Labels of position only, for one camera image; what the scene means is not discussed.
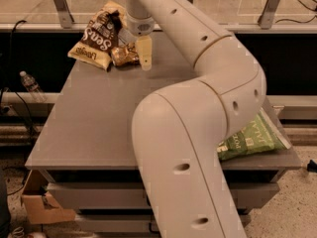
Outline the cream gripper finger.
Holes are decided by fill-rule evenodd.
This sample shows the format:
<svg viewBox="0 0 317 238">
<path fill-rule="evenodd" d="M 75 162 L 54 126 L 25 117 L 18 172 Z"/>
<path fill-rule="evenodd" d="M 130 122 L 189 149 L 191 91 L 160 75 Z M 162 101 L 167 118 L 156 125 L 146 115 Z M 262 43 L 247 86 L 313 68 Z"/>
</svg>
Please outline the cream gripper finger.
<svg viewBox="0 0 317 238">
<path fill-rule="evenodd" d="M 139 56 L 142 70 L 147 71 L 152 68 L 152 38 L 150 36 L 138 37 L 136 50 Z"/>
</svg>

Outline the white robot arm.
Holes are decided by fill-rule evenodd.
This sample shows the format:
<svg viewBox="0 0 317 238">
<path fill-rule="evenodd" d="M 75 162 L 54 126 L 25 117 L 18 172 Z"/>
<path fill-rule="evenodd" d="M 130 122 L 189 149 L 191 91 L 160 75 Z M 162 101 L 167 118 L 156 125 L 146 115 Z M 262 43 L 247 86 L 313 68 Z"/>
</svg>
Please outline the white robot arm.
<svg viewBox="0 0 317 238">
<path fill-rule="evenodd" d="M 260 111 L 264 71 L 187 0 L 139 1 L 197 73 L 148 95 L 133 116 L 135 156 L 161 238 L 247 238 L 217 147 Z"/>
</svg>

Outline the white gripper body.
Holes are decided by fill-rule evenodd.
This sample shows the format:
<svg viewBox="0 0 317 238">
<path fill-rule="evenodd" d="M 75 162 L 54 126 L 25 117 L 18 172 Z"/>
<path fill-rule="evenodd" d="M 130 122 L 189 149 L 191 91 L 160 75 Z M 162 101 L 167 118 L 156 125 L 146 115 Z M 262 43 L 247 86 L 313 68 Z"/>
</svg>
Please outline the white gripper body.
<svg viewBox="0 0 317 238">
<path fill-rule="evenodd" d="M 145 18 L 138 18 L 131 14 L 127 14 L 127 28 L 134 36 L 149 35 L 155 27 L 155 20 L 149 14 Z"/>
</svg>

